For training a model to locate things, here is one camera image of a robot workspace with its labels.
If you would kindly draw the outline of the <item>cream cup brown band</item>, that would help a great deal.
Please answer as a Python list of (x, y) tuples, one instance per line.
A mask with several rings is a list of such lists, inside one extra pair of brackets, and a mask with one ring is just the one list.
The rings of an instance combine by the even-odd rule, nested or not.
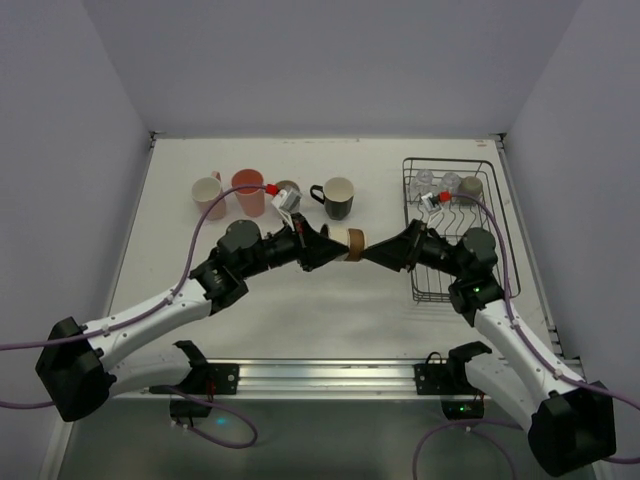
[(348, 251), (337, 257), (336, 261), (355, 263), (362, 260), (362, 254), (368, 246), (367, 236), (363, 230), (324, 224), (321, 227), (320, 233), (347, 247)]

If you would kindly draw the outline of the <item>glossy pink handled mug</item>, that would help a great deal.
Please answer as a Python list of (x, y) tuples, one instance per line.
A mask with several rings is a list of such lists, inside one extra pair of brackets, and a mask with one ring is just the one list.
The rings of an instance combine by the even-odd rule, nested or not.
[(213, 171), (209, 176), (196, 180), (192, 185), (192, 200), (200, 213), (206, 213), (206, 218), (210, 221), (221, 220), (226, 216), (227, 208), (224, 198), (214, 205), (215, 200), (222, 192), (221, 175), (217, 171)]

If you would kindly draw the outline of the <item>matte pink tumbler cup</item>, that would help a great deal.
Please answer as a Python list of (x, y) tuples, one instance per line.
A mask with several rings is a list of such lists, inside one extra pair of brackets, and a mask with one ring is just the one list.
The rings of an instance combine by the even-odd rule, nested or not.
[(231, 179), (232, 187), (237, 188), (236, 198), (243, 212), (249, 217), (257, 218), (265, 211), (263, 184), (262, 174), (254, 169), (239, 170)]

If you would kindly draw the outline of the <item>glossy black handled mug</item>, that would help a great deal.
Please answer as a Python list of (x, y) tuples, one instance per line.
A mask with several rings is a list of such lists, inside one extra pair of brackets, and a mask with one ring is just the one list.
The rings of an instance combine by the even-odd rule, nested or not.
[(353, 183), (344, 177), (334, 177), (323, 185), (312, 185), (309, 189), (312, 199), (324, 206), (328, 217), (341, 221), (351, 212), (355, 196)]

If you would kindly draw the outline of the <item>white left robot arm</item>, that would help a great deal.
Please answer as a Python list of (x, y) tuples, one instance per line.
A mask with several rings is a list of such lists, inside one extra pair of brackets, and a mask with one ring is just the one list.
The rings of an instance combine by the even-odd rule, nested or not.
[(167, 291), (119, 314), (79, 324), (58, 321), (35, 371), (66, 422), (80, 420), (117, 391), (131, 389), (123, 362), (157, 338), (231, 307), (247, 294), (250, 277), (295, 262), (310, 272), (347, 256), (345, 236), (332, 238), (296, 213), (275, 233), (250, 220), (230, 224), (209, 257)]

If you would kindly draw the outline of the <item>beige cream cup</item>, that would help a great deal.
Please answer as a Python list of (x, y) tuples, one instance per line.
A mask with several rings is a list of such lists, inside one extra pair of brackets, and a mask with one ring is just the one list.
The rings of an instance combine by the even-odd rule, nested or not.
[(291, 192), (295, 192), (296, 194), (300, 192), (298, 184), (292, 180), (281, 180), (276, 183), (276, 186), (278, 187), (277, 195), (279, 197), (287, 196)]

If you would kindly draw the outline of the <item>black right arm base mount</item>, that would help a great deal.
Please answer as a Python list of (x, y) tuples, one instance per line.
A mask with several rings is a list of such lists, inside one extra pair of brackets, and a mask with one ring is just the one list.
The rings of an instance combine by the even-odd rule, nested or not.
[(452, 421), (482, 419), (485, 414), (484, 393), (467, 379), (465, 367), (491, 348), (480, 341), (451, 349), (444, 357), (431, 352), (424, 361), (413, 365), (418, 396), (438, 396), (446, 419)]

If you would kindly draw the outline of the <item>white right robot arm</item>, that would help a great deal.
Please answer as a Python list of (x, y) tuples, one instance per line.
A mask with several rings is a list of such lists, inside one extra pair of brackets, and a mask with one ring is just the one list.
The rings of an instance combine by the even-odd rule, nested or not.
[(526, 433), (538, 464), (561, 476), (616, 452), (613, 401), (560, 360), (516, 312), (505, 282), (493, 274), (496, 240), (469, 229), (451, 244), (414, 220), (362, 256), (393, 271), (424, 265), (450, 275), (450, 302), (487, 339), (470, 358), (454, 360), (454, 379), (487, 394)]

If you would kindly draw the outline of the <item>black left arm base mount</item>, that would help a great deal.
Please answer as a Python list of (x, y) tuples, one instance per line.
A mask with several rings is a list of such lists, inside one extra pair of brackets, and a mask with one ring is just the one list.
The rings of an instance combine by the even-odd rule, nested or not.
[[(240, 379), (238, 363), (210, 363), (200, 349), (190, 340), (180, 340), (174, 346), (182, 351), (188, 360), (187, 373), (174, 387), (184, 394), (205, 396), (208, 402), (216, 395), (235, 395)], [(212, 408), (202, 406), (184, 397), (171, 400), (169, 414), (172, 420), (188, 420), (193, 426), (194, 419), (206, 419)]]

